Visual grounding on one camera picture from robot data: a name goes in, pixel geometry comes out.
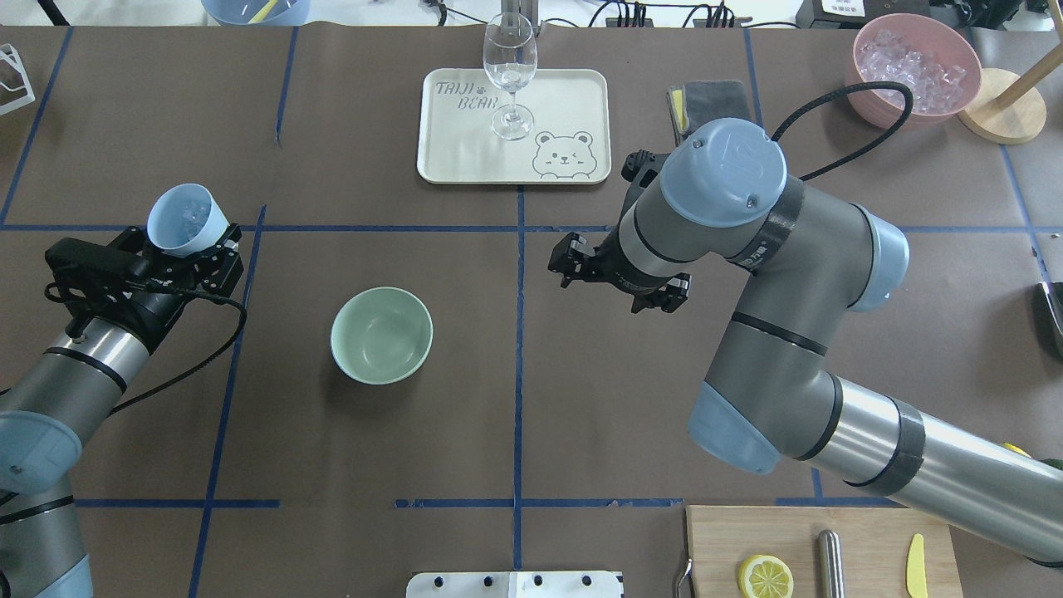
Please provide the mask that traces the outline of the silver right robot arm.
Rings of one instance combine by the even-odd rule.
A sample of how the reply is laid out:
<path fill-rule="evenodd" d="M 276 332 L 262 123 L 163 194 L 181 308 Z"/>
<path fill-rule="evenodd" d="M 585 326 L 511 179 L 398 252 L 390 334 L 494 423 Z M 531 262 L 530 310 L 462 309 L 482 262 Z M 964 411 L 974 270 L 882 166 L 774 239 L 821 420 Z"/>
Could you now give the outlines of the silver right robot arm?
<path fill-rule="evenodd" d="M 632 311 L 676 310 L 686 268 L 707 254 L 747 270 L 688 420 L 703 450 L 756 474 L 784 457 L 808 462 L 1060 566 L 1060 469 L 824 368 L 843 317 L 877 309 L 906 276 L 898 228 L 794 178 L 781 147 L 745 119 L 715 119 L 668 154 L 641 153 L 624 178 L 614 230 L 597 247 L 566 235 L 549 269 L 566 285 L 610 284 L 632 296 Z"/>

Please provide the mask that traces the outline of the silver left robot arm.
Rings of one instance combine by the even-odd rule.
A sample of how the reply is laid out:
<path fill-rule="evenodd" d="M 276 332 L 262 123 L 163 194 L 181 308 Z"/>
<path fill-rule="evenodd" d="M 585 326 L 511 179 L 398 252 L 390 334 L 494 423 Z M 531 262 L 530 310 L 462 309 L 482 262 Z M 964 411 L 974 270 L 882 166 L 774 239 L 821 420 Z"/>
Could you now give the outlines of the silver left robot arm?
<path fill-rule="evenodd" d="M 68 478 L 104 420 L 133 404 L 130 383 L 191 301 L 233 304 L 242 230 L 229 224 L 186 257 L 144 228 L 106 245 L 62 238 L 45 255 L 46 297 L 70 321 L 2 394 L 2 594 L 91 597 L 90 556 Z"/>

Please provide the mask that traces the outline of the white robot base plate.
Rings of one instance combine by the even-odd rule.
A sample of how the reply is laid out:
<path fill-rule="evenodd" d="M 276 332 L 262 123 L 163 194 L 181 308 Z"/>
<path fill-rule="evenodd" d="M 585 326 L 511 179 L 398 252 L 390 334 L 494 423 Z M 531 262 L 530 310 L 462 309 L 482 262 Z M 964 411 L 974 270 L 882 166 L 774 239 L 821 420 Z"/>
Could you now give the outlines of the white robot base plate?
<path fill-rule="evenodd" d="M 411 576 L 406 597 L 624 597 L 620 573 L 465 571 Z"/>

